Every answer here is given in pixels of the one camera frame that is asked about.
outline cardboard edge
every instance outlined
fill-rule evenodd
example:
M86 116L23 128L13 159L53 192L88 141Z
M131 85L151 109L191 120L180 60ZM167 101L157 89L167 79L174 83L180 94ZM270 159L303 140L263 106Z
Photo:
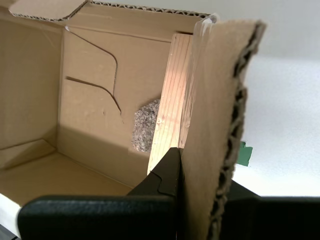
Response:
M200 13L195 11L174 10L174 9L166 9L166 8L158 8L158 7L150 7L150 6L136 6L136 5L130 5L130 4L102 2L102 1L95 1L95 0L92 0L91 3L94 5L101 5L101 6L108 6L108 7L115 7L115 8L134 9L134 10L142 10L142 11L149 11L149 12L155 12L155 13L168 13L168 14L193 16L193 17L199 17L202 19L210 15L208 13Z
M234 96L234 105L232 119L230 123L227 151L220 169L218 188L215 194L212 211L210 215L210 228L208 230L207 239L218 239L221 229L222 214L225 210L227 202L226 194L229 192L232 182L232 175L235 170L235 164L238 159L240 140L243 134L245 108L247 101L247 88L244 86L243 80L245 70L250 62L253 54L258 51L259 43L262 39L266 25L257 21L255 29L247 46L242 50L238 60L234 66L234 80L237 81L236 95Z
M13 11L11 11L12 6L9 7L9 12L15 17L24 18L24 19L32 19L32 20L39 20L39 21L46 21L46 22L61 22L61 21L65 21L65 20L72 18L77 12L80 11L80 9L82 9L82 7L87 2L88 2L88 0L83 0L83 3L81 5L79 5L73 12L71 12L67 16L64 16L64 17L58 18L58 19L14 13Z
M58 19L15 13L15 12L11 11L12 6L9 7L9 11L13 16L19 17L19 18L40 20L40 21L46 21L46 22L61 22L61 21L66 21L66 20L69 20L70 18L72 18L88 2L93 5L132 9L132 10L141 10L141 11L148 11L148 12L154 12L154 13L177 14L177 15L184 15L184 16L191 16L191 17L199 17L202 19L204 19L205 17L210 15L208 13L200 13L200 12L195 12L195 11L174 10L174 9L165 9L165 8L149 7L149 6L137 6L137 5L130 5L130 4L101 2L101 1L94 1L94 0L92 0L92 1L84 0L83 3L80 6L78 6L73 12L71 12L69 15L64 16L62 18L58 18Z

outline cardboard flap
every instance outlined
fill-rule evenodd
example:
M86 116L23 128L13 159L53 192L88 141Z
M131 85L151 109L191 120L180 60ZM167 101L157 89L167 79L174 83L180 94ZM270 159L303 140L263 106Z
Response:
M188 128L186 140L180 139L185 240L219 239L243 131L244 75L265 29L253 20L209 20L194 29L187 80L192 85L185 94L190 101L182 113L182 130Z
M18 0L9 11L16 17L50 22L71 18L87 0Z

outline cardboard wall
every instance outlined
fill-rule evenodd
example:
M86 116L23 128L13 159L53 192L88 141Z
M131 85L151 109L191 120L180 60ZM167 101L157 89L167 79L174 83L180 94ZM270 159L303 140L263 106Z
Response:
M149 160L131 146L135 112L160 97L170 42L68 29L58 150L135 186Z
M0 21L0 149L38 139L56 145L61 37Z

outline gray speckled stone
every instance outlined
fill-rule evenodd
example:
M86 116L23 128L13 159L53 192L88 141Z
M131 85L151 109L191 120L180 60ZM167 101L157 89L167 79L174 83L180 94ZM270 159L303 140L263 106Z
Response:
M134 114L132 146L140 152L151 152L160 99L143 106Z

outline wooden plank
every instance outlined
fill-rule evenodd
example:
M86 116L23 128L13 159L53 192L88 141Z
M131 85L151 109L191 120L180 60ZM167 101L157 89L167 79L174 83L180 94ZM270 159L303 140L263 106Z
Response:
M171 147L178 147L192 35L173 35L152 141L148 173Z

